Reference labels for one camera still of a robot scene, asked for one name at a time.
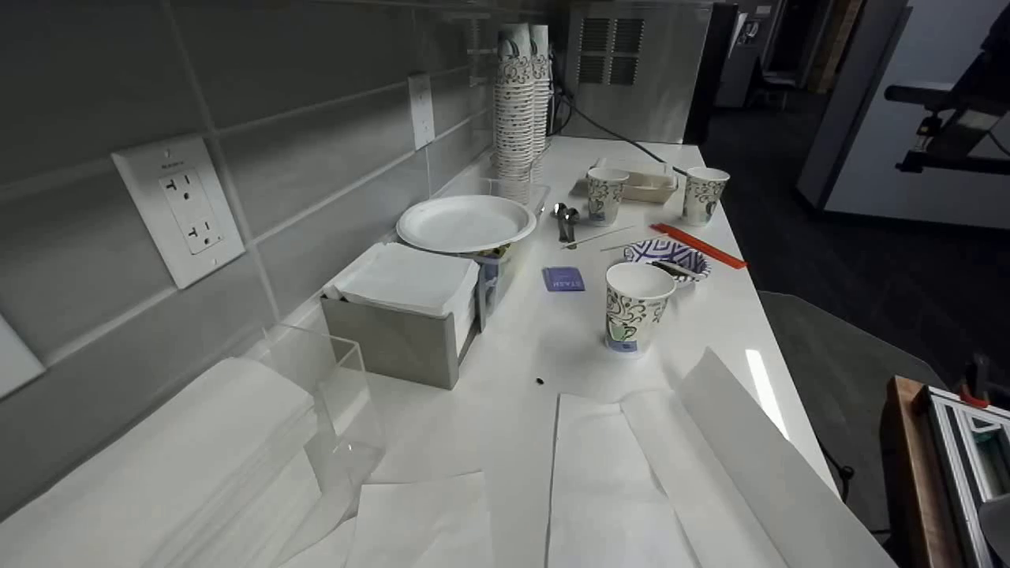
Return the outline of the large white paper plate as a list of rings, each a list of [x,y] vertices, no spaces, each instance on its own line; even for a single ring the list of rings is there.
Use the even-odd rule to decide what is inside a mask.
[[[412,206],[395,233],[429,252],[485,252],[521,242],[538,229],[526,206],[501,196],[442,196]]]

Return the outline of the small patterned paper plate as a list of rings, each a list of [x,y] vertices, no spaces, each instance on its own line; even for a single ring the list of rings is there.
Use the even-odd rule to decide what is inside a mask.
[[[676,271],[683,271],[691,282],[701,282],[708,275],[708,259],[676,240],[640,240],[640,242],[626,246],[623,257],[629,262],[674,267]]]

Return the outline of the purple square card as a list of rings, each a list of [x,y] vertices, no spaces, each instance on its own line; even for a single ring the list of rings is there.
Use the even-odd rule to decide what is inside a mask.
[[[585,292],[579,269],[542,269],[545,292]]]

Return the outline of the grey napkin dispenser box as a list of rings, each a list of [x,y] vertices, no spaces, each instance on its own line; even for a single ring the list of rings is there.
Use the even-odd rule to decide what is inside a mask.
[[[362,349],[381,376],[456,388],[478,318],[478,267],[376,242],[323,289],[331,334]]]

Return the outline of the near patterned paper cup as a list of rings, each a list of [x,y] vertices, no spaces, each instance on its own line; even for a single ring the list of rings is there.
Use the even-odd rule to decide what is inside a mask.
[[[640,353],[649,349],[680,282],[647,262],[607,269],[607,330],[612,351]]]

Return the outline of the left far patterned cup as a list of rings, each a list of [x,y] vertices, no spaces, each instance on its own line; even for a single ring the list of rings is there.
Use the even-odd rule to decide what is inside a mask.
[[[612,221],[620,216],[623,206],[623,188],[629,185],[629,176],[623,172],[612,167],[594,167],[585,176],[586,188],[586,216],[594,221]]]

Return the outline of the shallow beige tray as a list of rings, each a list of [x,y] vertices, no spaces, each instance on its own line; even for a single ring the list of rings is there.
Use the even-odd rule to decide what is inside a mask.
[[[637,172],[623,172],[623,174],[629,176],[629,185],[623,188],[623,201],[662,206],[674,196],[674,179],[662,174],[637,174]],[[586,201],[585,176],[574,185],[570,196]]]

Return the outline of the tall stack of paper cups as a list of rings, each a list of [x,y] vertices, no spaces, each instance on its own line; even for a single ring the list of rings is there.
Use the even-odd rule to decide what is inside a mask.
[[[548,57],[538,25],[506,25],[495,74],[491,179],[498,196],[517,201],[526,198],[533,161],[545,147],[545,79]]]

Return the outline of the right far patterned cup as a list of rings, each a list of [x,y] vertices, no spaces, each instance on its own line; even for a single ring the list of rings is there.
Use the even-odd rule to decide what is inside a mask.
[[[729,174],[721,167],[691,167],[683,221],[691,229],[708,223],[712,219],[712,208],[721,206],[727,185],[729,185]]]

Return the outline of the clear acrylic holder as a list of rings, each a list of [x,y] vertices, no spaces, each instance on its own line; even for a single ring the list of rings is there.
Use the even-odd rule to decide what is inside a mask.
[[[278,327],[250,358],[313,394],[323,434],[309,442],[309,462],[325,489],[356,494],[386,454],[361,344],[325,330]]]

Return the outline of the white paper sheet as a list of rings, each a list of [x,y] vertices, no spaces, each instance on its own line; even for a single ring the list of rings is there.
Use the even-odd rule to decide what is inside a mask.
[[[676,388],[558,398],[548,568],[898,568],[705,353]]]

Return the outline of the white paper towel stack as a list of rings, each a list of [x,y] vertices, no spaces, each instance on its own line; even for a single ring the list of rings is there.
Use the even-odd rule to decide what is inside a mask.
[[[0,525],[0,568],[144,568],[224,525],[320,434],[313,398],[228,358]]]

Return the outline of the wooden framed cart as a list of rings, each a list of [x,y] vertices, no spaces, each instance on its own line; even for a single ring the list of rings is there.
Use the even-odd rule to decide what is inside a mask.
[[[894,376],[880,413],[891,545],[903,568],[1010,568],[1010,413]]]

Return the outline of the white wall power outlet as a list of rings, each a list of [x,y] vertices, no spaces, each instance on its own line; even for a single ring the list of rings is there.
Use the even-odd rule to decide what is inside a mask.
[[[203,137],[115,153],[171,277],[191,289],[244,252],[231,201]]]

